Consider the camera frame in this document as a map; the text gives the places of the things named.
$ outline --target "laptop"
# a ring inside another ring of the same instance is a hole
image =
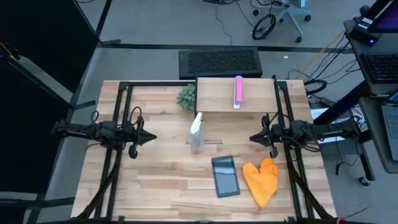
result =
[[[388,97],[381,109],[386,124],[392,159],[398,161],[398,91]]]

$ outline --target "orange cable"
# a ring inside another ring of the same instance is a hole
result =
[[[341,35],[343,35],[344,32],[345,32],[345,30],[341,31],[341,32],[337,35],[337,37],[335,37],[331,42],[329,42],[329,44],[326,45],[326,46],[317,54],[317,56],[315,56],[315,57],[311,60],[311,62],[302,70],[302,73],[304,73],[304,72],[306,71],[306,69],[307,69],[319,56],[321,56],[321,54],[324,53],[325,50],[326,50],[334,41],[336,41]],[[303,75],[302,73],[298,74],[298,75],[295,77],[295,79],[300,78],[300,77]]]

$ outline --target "black wall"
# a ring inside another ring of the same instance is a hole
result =
[[[75,92],[98,38],[73,0],[2,0],[0,21],[1,42]]]
[[[54,124],[68,107],[0,58],[0,191],[43,194],[57,155]]]

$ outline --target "small plant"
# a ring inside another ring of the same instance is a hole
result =
[[[195,108],[195,86],[188,84],[182,88],[177,97],[177,104],[183,109],[193,111]]]

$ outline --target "orange cloth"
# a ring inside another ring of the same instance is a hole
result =
[[[257,204],[264,208],[278,188],[279,169],[271,158],[261,162],[260,171],[253,163],[243,165],[243,177],[248,183],[251,194]]]

